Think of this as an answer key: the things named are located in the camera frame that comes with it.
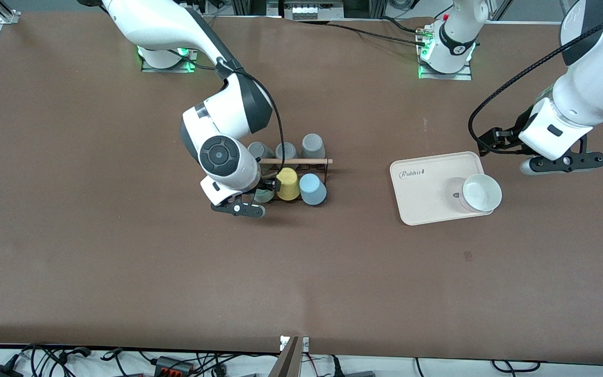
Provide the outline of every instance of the cup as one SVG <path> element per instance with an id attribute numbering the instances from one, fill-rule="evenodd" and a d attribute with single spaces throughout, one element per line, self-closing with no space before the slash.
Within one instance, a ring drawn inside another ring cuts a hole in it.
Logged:
<path id="1" fill-rule="evenodd" d="M 327 188 L 315 174 L 304 174 L 299 180 L 299 191 L 304 203 L 319 205 L 327 197 Z"/>
<path id="2" fill-rule="evenodd" d="M 318 134 L 308 134 L 301 141 L 301 158 L 325 158 L 325 145 Z"/>
<path id="3" fill-rule="evenodd" d="M 258 203 L 266 203 L 273 199 L 274 194 L 275 193 L 271 190 L 262 190 L 261 188 L 259 188 L 255 191 L 254 200 Z"/>
<path id="4" fill-rule="evenodd" d="M 293 201 L 299 196 L 299 177 L 290 168 L 283 168 L 276 178 L 281 182 L 278 197 L 285 201 Z"/>
<path id="5" fill-rule="evenodd" d="M 502 189 L 491 176 L 474 174 L 462 184 L 460 203 L 471 212 L 490 212 L 501 202 Z"/>
<path id="6" fill-rule="evenodd" d="M 255 158 L 273 158 L 274 154 L 273 154 L 273 150 L 271 150 L 271 148 L 267 147 L 265 144 L 260 143 L 259 141 L 255 141 L 253 143 L 251 143 L 251 145 L 248 146 L 248 152 L 251 153 L 251 155 L 253 155 L 253 157 Z M 271 169 L 272 165 L 267 164 L 267 165 L 263 165 L 260 164 L 260 170 L 262 172 L 266 172 L 267 170 Z"/>
<path id="7" fill-rule="evenodd" d="M 297 148 L 295 148 L 292 143 L 285 142 L 285 160 L 289 160 L 290 158 L 297 158 L 299 155 L 297 154 Z M 283 145 L 278 144 L 276 147 L 276 158 L 283 158 Z M 297 169 L 299 164 L 285 164 L 283 167 L 290 169 Z"/>

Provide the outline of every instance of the tray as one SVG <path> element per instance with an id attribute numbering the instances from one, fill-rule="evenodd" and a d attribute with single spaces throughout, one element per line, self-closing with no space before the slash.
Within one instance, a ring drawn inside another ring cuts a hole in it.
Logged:
<path id="1" fill-rule="evenodd" d="M 395 161 L 390 178 L 395 188 L 399 215 L 406 225 L 490 215 L 462 207 L 459 192 L 464 180 L 483 174 L 481 160 L 473 152 Z"/>

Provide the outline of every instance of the light blue cup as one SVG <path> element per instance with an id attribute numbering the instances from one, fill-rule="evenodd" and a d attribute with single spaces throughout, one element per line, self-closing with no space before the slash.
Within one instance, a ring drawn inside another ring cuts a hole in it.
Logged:
<path id="1" fill-rule="evenodd" d="M 318 205 L 327 197 L 327 188 L 315 174 L 304 174 L 301 177 L 299 191 L 304 203 L 308 205 Z"/>

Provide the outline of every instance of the gray floor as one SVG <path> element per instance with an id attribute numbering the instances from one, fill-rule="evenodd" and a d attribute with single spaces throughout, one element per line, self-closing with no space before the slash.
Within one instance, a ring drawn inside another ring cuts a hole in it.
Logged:
<path id="1" fill-rule="evenodd" d="M 23 13 L 38 12 L 39 10 L 82 10 L 83 12 L 100 12 L 100 10 L 96 8 L 84 7 L 76 0 L 7 0 L 7 3 L 10 7 Z M 407 13 L 407 16 L 433 16 L 434 14 L 437 14 L 440 9 L 445 8 L 446 3 L 450 5 L 452 1 L 422 0 L 416 9 L 410 10 L 410 12 Z M 400 10 L 388 9 L 387 14 L 400 14 Z M 560 0 L 515 0 L 504 14 L 503 19 L 513 21 L 560 21 L 562 20 L 562 16 Z"/>

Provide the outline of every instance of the small label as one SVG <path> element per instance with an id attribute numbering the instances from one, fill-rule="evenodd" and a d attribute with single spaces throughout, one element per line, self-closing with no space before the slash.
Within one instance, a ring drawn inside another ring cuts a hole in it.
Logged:
<path id="1" fill-rule="evenodd" d="M 286 336 L 281 336 L 281 342 L 280 342 L 280 351 L 282 352 L 283 349 L 285 349 L 285 346 L 287 346 L 287 342 L 290 341 L 290 337 L 286 337 Z M 304 342 L 304 345 L 301 347 L 302 348 L 302 352 L 308 352 L 308 337 L 303 337 L 301 339 L 302 342 Z"/>
<path id="2" fill-rule="evenodd" d="M 422 175 L 422 174 L 425 174 L 425 169 L 421 169 L 421 170 L 404 170 L 404 171 L 400 172 L 399 179 L 407 179 L 410 176 L 417 176 L 417 175 Z"/>

